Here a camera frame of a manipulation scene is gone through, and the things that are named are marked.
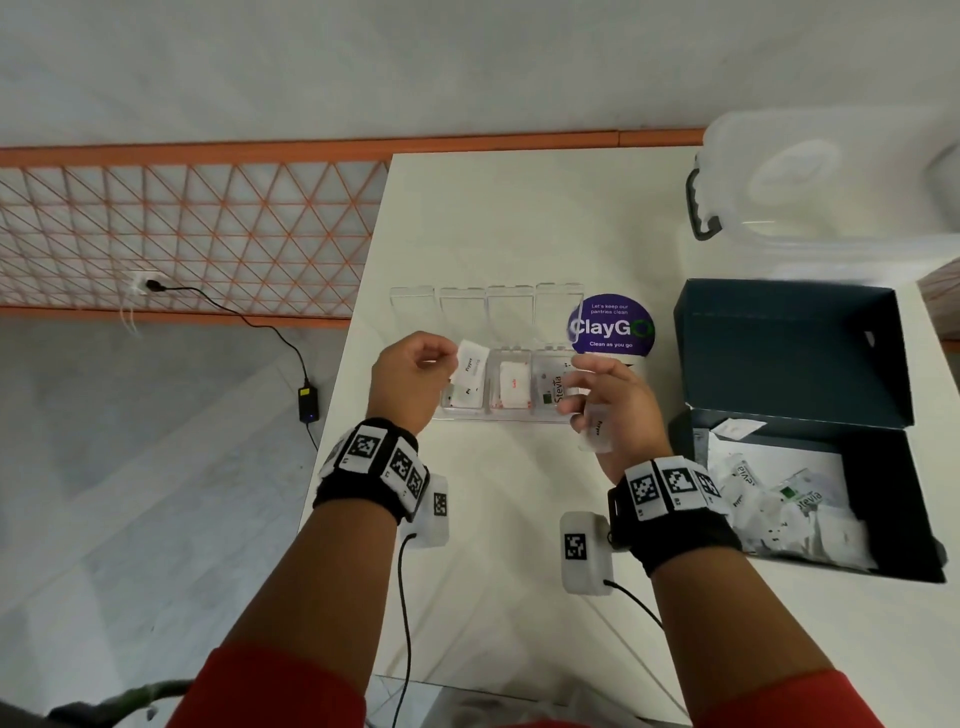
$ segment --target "container handle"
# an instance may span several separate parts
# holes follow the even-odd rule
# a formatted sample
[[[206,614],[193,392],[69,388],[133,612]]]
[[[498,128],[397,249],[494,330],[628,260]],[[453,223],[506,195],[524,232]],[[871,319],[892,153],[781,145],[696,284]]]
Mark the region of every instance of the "container handle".
[[[700,174],[700,167],[694,167],[693,171],[686,178],[686,214],[690,217],[690,227],[693,228],[693,236],[697,240],[710,240],[716,233],[723,229],[720,224],[720,218],[713,215],[707,220],[707,231],[703,232],[704,221],[700,219],[700,208],[697,206],[693,181]]]

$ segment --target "hand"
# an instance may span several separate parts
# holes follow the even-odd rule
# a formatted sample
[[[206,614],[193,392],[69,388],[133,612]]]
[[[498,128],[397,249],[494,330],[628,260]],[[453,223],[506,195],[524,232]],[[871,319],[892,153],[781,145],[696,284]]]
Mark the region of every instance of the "hand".
[[[384,417],[419,435],[457,368],[457,345],[417,331],[380,352],[373,364],[367,417]]]
[[[564,387],[589,389],[590,393],[564,397],[557,411],[573,414],[570,426],[580,432],[587,426],[583,411],[587,402],[610,405],[605,425],[612,452],[597,453],[604,474],[616,485],[624,471],[655,457],[672,455],[657,397],[643,379],[626,364],[606,356],[580,353],[573,357],[580,372],[564,375]]]

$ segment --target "purple sticker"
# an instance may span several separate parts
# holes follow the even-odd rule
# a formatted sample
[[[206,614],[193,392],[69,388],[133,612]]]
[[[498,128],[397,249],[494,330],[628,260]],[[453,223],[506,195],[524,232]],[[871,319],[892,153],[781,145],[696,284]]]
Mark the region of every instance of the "purple sticker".
[[[601,352],[646,356],[653,349],[654,319],[642,305],[616,293],[590,296],[583,315],[574,310],[567,321],[566,335],[579,353]]]

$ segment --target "forearm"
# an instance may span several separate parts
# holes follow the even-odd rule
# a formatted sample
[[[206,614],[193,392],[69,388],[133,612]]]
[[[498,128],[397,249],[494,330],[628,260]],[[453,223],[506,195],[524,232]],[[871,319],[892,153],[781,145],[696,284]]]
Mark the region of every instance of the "forearm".
[[[654,572],[653,586],[694,719],[739,695],[832,667],[747,558],[731,548],[681,554]]]
[[[226,643],[308,660],[361,694],[373,669],[393,563],[396,521],[366,500],[317,507]]]

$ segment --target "open box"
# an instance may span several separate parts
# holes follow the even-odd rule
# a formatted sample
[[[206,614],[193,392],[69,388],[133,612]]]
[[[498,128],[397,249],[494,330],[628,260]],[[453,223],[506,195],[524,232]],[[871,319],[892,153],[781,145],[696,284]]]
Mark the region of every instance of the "open box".
[[[451,384],[441,396],[435,419],[565,423],[557,413],[564,396],[560,377],[572,369],[575,353],[568,334],[571,316],[580,319],[581,283],[491,285],[486,288],[432,286],[393,288],[391,305],[402,327],[442,331],[453,341],[468,339],[491,350],[482,392],[459,393]],[[501,372],[523,372],[529,391],[523,402],[506,402]]]
[[[730,418],[765,422],[744,442],[834,449],[874,573],[946,581],[904,432],[913,405],[894,291],[691,279],[674,321],[689,407],[669,428],[678,454],[707,466],[707,433]]]

